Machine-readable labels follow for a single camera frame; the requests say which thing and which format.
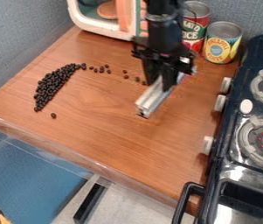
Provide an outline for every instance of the pile of black beans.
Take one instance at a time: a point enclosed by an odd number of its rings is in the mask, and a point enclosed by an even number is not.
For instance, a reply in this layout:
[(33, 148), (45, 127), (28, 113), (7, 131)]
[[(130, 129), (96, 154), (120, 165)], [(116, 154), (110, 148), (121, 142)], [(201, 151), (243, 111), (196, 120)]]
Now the pile of black beans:
[(87, 64), (69, 64), (58, 68), (51, 73), (45, 75), (45, 77), (38, 81), (38, 87), (36, 94), (33, 98), (36, 100), (36, 106), (34, 110), (36, 112), (42, 110), (45, 105), (51, 101), (56, 93), (65, 85), (76, 70), (87, 70)]

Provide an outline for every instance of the red can label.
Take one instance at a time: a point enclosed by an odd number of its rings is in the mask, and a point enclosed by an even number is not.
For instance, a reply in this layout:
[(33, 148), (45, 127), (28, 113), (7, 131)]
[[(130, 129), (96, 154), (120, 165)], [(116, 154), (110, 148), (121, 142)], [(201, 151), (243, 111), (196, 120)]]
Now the red can label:
[(209, 24), (209, 16), (183, 18), (183, 43), (191, 50), (200, 53), (203, 49), (204, 36)]

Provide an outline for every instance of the oven handle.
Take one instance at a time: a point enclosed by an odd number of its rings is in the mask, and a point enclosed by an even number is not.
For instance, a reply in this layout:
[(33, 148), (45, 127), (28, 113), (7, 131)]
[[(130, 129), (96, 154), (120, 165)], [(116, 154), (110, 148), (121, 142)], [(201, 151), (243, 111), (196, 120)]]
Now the oven handle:
[(173, 220), (171, 224), (180, 224), (185, 213), (185, 209), (188, 204), (188, 200), (192, 194), (199, 195), (204, 197), (204, 189), (203, 185), (198, 185), (196, 183), (188, 182), (184, 185), (182, 194), (180, 196), (180, 200), (177, 203), (176, 211), (173, 216)]

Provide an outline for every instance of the blue-gray wall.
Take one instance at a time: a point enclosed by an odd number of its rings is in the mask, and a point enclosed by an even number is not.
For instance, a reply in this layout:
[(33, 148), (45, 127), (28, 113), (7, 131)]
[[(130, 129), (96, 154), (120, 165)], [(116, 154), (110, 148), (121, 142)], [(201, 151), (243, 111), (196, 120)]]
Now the blue-gray wall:
[(0, 87), (71, 25), (66, 0), (0, 0)]
[(240, 25), (244, 40), (263, 34), (263, 0), (200, 0), (211, 8), (211, 21)]

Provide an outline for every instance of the microwave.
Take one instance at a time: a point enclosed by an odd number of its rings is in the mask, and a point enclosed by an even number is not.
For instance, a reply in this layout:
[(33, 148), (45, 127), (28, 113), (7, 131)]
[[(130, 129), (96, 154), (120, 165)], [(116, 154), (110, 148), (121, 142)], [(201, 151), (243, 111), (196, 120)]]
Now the microwave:
[(82, 30), (111, 38), (131, 40), (148, 36), (145, 20), (146, 3), (143, 0), (113, 0), (117, 19), (100, 17), (97, 0), (67, 0), (72, 21)]

